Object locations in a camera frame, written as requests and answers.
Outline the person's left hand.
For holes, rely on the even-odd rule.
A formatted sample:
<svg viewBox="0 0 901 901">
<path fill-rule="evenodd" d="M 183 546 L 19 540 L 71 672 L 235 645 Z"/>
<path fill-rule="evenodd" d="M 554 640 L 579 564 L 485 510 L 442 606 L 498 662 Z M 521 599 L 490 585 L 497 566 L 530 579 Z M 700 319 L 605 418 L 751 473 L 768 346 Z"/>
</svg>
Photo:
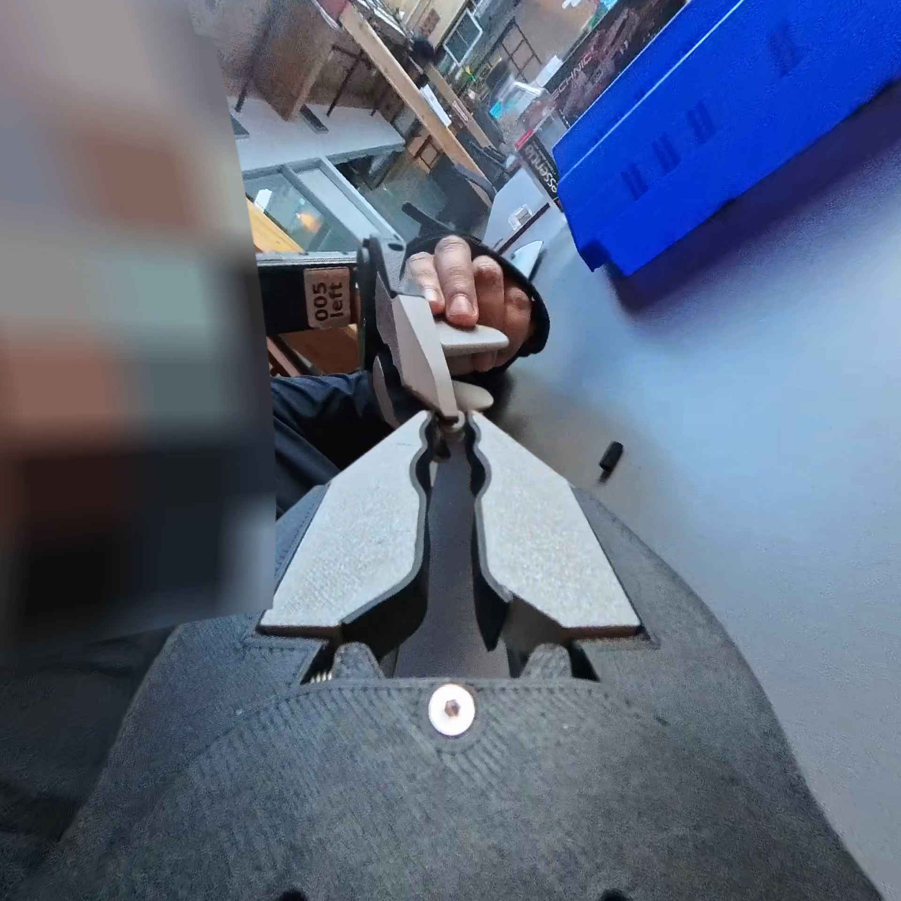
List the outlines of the person's left hand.
<svg viewBox="0 0 901 901">
<path fill-rule="evenodd" d="M 462 236 L 446 235 L 431 250 L 410 252 L 405 273 L 421 288 L 433 314 L 456 328 L 494 328 L 507 336 L 509 350 L 534 333 L 528 290 Z"/>
</svg>

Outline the person's left forearm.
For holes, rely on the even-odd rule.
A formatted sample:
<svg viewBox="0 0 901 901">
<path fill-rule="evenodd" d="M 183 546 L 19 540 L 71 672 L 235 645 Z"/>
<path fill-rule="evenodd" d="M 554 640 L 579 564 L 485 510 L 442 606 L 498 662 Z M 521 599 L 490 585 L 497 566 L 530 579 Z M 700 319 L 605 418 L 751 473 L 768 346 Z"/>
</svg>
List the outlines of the person's left forearm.
<svg viewBox="0 0 901 901">
<path fill-rule="evenodd" d="M 382 408 L 372 373 L 270 378 L 276 518 L 351 466 L 423 406 L 406 392 Z"/>
</svg>

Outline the wooden workbench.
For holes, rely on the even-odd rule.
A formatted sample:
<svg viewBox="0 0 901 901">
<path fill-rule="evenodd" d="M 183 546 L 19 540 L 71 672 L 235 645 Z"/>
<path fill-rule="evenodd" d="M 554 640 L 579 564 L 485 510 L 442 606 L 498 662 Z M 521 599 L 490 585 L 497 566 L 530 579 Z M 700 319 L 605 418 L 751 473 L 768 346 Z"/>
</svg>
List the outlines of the wooden workbench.
<svg viewBox="0 0 901 901">
<path fill-rule="evenodd" d="M 384 44 L 366 16 L 353 2 L 341 12 L 339 22 L 344 31 L 358 44 L 379 74 L 409 107 L 429 137 L 454 164 L 456 171 L 465 176 L 486 208 L 493 202 L 491 185 L 477 163 L 450 128 L 443 124 L 434 108 L 422 96 L 404 66 Z"/>
</svg>

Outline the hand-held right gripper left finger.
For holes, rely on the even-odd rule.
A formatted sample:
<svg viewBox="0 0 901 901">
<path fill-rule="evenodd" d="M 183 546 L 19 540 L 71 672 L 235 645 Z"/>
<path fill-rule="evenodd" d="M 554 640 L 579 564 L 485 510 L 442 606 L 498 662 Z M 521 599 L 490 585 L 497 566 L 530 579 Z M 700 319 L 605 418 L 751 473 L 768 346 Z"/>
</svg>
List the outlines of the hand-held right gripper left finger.
<svg viewBox="0 0 901 901">
<path fill-rule="evenodd" d="M 426 610 L 432 416 L 416 414 L 278 522 L 265 634 L 405 641 Z"/>
</svg>

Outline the dark printed lego box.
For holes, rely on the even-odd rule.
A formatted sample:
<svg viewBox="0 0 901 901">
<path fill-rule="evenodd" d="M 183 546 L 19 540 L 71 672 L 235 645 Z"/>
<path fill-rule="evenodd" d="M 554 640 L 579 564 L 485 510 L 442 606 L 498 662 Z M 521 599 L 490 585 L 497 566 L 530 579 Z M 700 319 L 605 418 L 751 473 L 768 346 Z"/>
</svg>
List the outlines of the dark printed lego box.
<svg viewBox="0 0 901 901">
<path fill-rule="evenodd" d="M 545 84 L 510 85 L 504 126 L 522 168 L 550 205 L 561 209 L 557 183 L 563 163 L 554 156 L 555 145 L 687 5 L 598 2 L 596 15 Z"/>
</svg>

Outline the white table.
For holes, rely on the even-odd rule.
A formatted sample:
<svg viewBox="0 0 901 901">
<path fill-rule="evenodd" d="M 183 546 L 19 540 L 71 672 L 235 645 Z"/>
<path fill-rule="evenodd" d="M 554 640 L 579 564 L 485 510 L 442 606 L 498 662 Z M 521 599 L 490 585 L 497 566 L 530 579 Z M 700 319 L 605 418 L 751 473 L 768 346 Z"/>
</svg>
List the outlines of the white table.
<svg viewBox="0 0 901 901">
<path fill-rule="evenodd" d="M 283 120 L 264 100 L 251 97 L 240 111 L 231 110 L 239 124 L 235 132 L 244 173 L 324 159 L 331 163 L 378 156 L 404 149 L 405 140 L 381 114 L 359 107 L 312 105 L 318 130 L 300 113 Z"/>
</svg>

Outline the blue plastic bin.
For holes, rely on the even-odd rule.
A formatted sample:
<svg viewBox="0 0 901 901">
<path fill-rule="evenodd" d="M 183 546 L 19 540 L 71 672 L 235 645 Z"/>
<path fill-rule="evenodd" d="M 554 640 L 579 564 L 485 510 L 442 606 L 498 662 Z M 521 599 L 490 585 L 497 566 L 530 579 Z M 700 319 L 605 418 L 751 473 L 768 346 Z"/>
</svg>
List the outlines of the blue plastic bin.
<svg viewBox="0 0 901 901">
<path fill-rule="evenodd" d="M 635 274 L 899 74 L 898 1 L 687 3 L 553 148 L 582 261 Z"/>
</svg>

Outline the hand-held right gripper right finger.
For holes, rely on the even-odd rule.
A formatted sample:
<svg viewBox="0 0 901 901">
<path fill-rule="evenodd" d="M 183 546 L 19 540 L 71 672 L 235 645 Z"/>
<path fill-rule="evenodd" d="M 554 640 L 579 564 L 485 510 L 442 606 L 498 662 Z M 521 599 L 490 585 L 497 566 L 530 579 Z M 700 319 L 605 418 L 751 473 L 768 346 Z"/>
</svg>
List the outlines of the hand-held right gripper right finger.
<svg viewBox="0 0 901 901">
<path fill-rule="evenodd" d="M 569 481 L 478 412 L 469 415 L 479 569 L 505 603 L 560 630 L 639 630 Z"/>
</svg>

